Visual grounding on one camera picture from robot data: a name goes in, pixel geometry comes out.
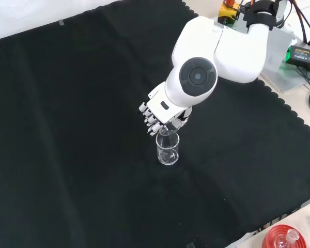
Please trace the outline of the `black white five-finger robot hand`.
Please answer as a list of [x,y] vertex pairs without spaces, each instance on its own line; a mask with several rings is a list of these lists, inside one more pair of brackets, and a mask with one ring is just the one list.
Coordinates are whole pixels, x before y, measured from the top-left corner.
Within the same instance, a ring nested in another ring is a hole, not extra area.
[[144,116],[148,127],[147,133],[156,135],[162,128],[177,131],[183,127],[192,112],[192,108],[179,107],[173,104],[165,92],[165,83],[159,84],[149,94],[148,100],[138,108]]

